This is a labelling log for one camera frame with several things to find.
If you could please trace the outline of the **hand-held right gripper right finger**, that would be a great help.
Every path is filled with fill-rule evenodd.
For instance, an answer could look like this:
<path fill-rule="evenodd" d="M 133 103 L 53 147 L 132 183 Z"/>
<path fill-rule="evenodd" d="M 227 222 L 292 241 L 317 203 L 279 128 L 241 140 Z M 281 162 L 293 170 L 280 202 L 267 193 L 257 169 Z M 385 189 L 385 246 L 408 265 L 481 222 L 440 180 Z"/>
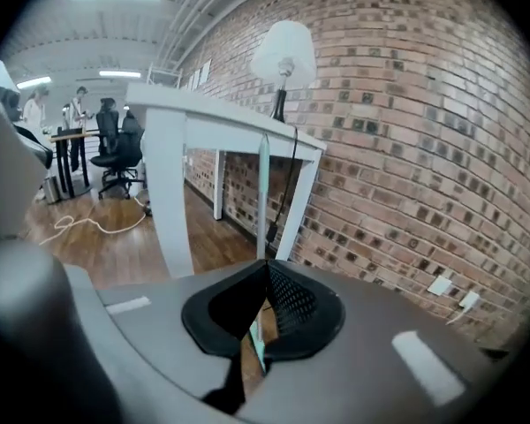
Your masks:
<path fill-rule="evenodd" d="M 274 361 L 239 409 L 247 423 L 458 423 L 498 373 L 467 337 L 384 287 L 286 261 L 330 288 L 344 322 L 319 352 Z"/>

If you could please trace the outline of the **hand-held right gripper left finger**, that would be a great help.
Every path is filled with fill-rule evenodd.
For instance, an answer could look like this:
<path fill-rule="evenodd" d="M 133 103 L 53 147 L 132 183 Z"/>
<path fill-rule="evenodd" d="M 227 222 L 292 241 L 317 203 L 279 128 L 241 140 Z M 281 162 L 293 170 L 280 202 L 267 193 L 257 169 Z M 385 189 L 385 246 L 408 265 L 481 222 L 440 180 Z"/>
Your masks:
<path fill-rule="evenodd" d="M 67 266 L 67 304 L 77 340 L 70 384 L 92 423 L 264 423 L 265 407 L 246 398 L 241 343 L 208 308 L 224 298 L 227 323 L 249 324 L 241 292 L 265 271 L 246 261 L 207 274 L 97 290 Z"/>

